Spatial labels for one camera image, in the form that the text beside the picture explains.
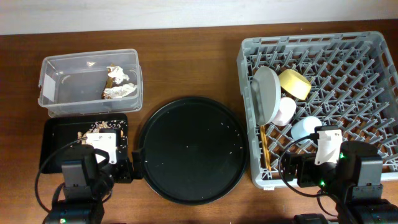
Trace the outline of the food scraps pile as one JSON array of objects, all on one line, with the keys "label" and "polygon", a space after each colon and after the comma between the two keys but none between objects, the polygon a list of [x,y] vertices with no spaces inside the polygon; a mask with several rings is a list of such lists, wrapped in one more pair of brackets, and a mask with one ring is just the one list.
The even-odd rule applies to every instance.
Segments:
[{"label": "food scraps pile", "polygon": [[93,124],[90,124],[86,131],[77,132],[77,138],[84,138],[90,133],[99,133],[101,129],[117,129],[120,133],[120,140],[117,143],[117,146],[126,147],[128,144],[127,128],[127,122],[124,120],[96,121]]}]

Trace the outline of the blue cup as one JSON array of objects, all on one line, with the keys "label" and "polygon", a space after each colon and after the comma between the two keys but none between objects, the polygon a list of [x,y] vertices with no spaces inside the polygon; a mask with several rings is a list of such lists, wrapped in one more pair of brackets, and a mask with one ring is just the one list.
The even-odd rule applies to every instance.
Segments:
[{"label": "blue cup", "polygon": [[290,130],[293,140],[298,140],[315,132],[315,128],[321,126],[320,119],[314,116],[307,116],[294,124]]}]

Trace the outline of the wooden chopstick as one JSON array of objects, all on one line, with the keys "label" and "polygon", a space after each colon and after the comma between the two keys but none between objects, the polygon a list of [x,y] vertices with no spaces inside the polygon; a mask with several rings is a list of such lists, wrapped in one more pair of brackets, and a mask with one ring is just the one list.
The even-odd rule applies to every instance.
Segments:
[{"label": "wooden chopstick", "polygon": [[271,157],[269,155],[269,150],[268,150],[268,143],[267,143],[267,136],[266,136],[266,129],[265,126],[262,127],[262,137],[264,138],[263,143],[264,143],[264,150],[265,150],[265,156],[266,156],[266,166],[269,171],[272,170],[271,166]]},{"label": "wooden chopstick", "polygon": [[270,162],[270,157],[269,157],[265,126],[260,126],[260,132],[261,132],[261,138],[262,138],[262,149],[263,149],[264,158],[265,158],[265,165],[266,165],[267,170],[271,171],[272,167],[271,167],[271,162]]}]

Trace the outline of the pink cup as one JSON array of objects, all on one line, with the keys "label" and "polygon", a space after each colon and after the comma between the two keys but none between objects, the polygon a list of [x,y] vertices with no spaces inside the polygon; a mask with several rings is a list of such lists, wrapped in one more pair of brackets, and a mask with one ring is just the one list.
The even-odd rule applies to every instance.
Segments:
[{"label": "pink cup", "polygon": [[286,126],[290,123],[295,110],[296,110],[296,102],[289,97],[282,97],[279,103],[279,109],[277,110],[277,114],[271,123],[277,126]]}]

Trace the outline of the white napkin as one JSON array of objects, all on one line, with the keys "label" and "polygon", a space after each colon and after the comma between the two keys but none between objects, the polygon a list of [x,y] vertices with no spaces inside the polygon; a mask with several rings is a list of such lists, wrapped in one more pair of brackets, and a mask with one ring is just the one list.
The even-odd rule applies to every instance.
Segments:
[{"label": "white napkin", "polygon": [[129,76],[123,72],[123,69],[120,66],[110,65],[107,69],[108,77],[110,77],[115,84],[119,85],[123,81],[129,81]]},{"label": "white napkin", "polygon": [[133,83],[105,88],[102,94],[103,99],[123,98],[137,89],[137,85]]}]

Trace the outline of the yellow bowl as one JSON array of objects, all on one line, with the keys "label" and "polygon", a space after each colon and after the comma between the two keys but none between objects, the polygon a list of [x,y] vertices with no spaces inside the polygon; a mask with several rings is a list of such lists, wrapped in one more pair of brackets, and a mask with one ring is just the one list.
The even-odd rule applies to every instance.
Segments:
[{"label": "yellow bowl", "polygon": [[312,88],[311,83],[303,75],[292,69],[284,70],[278,78],[281,87],[300,100],[305,100]]}]

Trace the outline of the grey round plate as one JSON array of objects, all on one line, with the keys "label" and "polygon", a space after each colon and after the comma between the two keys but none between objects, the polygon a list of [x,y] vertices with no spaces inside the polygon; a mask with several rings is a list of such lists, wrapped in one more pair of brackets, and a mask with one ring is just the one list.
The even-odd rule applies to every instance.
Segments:
[{"label": "grey round plate", "polygon": [[269,124],[276,116],[281,99],[281,86],[276,72],[266,66],[260,67],[251,82],[256,124]]}]

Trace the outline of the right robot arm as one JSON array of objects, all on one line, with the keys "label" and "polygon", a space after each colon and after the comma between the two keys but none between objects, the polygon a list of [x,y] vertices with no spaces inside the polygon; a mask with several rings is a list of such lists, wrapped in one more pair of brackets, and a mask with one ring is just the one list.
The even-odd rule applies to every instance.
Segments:
[{"label": "right robot arm", "polygon": [[381,197],[382,158],[371,144],[345,141],[337,162],[325,163],[317,162],[314,154],[285,149],[278,166],[285,185],[296,178],[301,188],[319,187],[314,198],[331,198],[339,223],[397,223],[397,205]]}]

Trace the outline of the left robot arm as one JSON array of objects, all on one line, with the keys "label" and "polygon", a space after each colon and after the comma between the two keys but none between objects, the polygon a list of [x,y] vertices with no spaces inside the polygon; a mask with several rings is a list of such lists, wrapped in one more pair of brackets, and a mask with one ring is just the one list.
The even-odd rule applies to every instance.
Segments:
[{"label": "left robot arm", "polygon": [[[53,151],[40,163],[35,177],[34,191],[38,204],[47,212],[44,223],[101,223],[104,203],[113,195],[117,182],[131,183],[142,179],[140,154],[134,153],[121,164],[110,163],[111,154],[90,144],[82,144],[87,137],[70,142]],[[40,199],[39,178],[55,156],[62,157],[64,182],[53,193],[52,207],[47,208]]]}]

